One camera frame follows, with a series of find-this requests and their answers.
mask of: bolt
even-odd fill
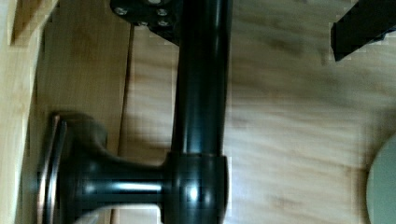
[[[149,23],[146,22],[146,21],[140,21],[140,22],[138,22],[137,24],[138,24],[139,26],[147,26],[147,25],[149,25]]]
[[[125,16],[128,13],[128,10],[122,7],[114,8],[114,12],[119,16]]]
[[[160,21],[158,21],[158,24],[159,24],[160,26],[168,26],[168,25],[169,25],[169,22],[167,22],[167,21],[165,21],[165,20],[160,20]]]
[[[166,15],[168,15],[168,11],[166,11],[166,9],[163,9],[163,8],[157,9],[157,15],[166,16]]]

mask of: light wood surface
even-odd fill
[[[31,94],[41,33],[46,18],[36,27],[24,46],[10,43],[17,1],[1,2],[0,24],[0,220],[15,223],[21,165],[28,125]]]
[[[93,116],[117,154],[130,25],[108,5],[10,1],[0,54],[1,223],[36,223],[37,162],[51,112]],[[101,213],[99,223],[109,220],[110,210]]]
[[[396,41],[335,63],[330,28],[355,2],[234,1],[226,224],[369,224],[367,174],[396,131]],[[177,47],[136,28],[132,62],[120,154],[159,164],[171,144]],[[155,216],[128,207],[113,223]]]

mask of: wooden floor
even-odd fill
[[[226,224],[369,224],[365,185],[396,132],[396,41],[335,63],[330,28],[356,1],[234,0],[224,139]],[[120,154],[162,162],[171,144],[178,49],[135,28]],[[155,207],[113,223],[157,223]]]

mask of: black bracket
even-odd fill
[[[381,41],[395,31],[396,1],[360,0],[332,26],[332,51],[335,60],[364,45]]]
[[[112,0],[110,7],[129,23],[147,26],[156,35],[179,44],[183,0]]]

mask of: gray round object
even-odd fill
[[[375,158],[367,181],[366,197],[372,224],[396,223],[396,135]]]

